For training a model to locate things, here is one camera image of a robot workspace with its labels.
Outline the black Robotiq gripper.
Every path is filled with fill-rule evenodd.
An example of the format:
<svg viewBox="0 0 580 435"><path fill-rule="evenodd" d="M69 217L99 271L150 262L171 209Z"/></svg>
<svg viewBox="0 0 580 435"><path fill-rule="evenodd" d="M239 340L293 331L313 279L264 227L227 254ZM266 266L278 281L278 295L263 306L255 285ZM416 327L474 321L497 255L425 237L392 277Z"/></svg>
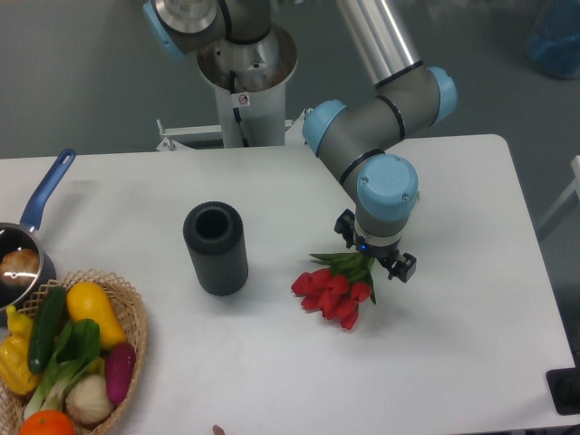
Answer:
<svg viewBox="0 0 580 435"><path fill-rule="evenodd" d="M361 254L380 259L381 266L388 271L389 280L396 278L407 283L416 271L417 258L398 250L401 233L387 237L354 234L354 222L354 213L346 209L334 224L334 232L343 238L346 248L355 245Z"/></svg>

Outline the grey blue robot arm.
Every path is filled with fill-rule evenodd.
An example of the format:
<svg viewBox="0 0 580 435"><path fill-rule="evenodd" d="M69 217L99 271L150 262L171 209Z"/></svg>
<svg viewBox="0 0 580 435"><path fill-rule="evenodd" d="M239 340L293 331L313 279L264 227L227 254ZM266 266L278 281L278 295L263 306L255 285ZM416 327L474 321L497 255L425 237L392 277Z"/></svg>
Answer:
<svg viewBox="0 0 580 435"><path fill-rule="evenodd" d="M407 281L416 260L398 245L418 176L389 150L449 116L457 89L444 70L423 64L393 3L341 1L338 8L375 96L355 109L337 100L319 104L305 114L302 134L355 205L335 231L390 277ZM216 96L225 147L285 142L285 85L297 50L267 1L148 1L143 12L166 53L197 56Z"/></svg>

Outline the fingertip at bottom edge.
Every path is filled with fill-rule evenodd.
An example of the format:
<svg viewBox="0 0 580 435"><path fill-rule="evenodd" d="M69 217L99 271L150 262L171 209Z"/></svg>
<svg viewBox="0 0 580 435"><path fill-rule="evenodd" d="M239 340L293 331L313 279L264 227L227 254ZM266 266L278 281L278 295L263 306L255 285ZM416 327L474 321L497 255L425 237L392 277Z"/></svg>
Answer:
<svg viewBox="0 0 580 435"><path fill-rule="evenodd" d="M224 430L217 424L212 426L212 432L214 435L225 435Z"/></svg>

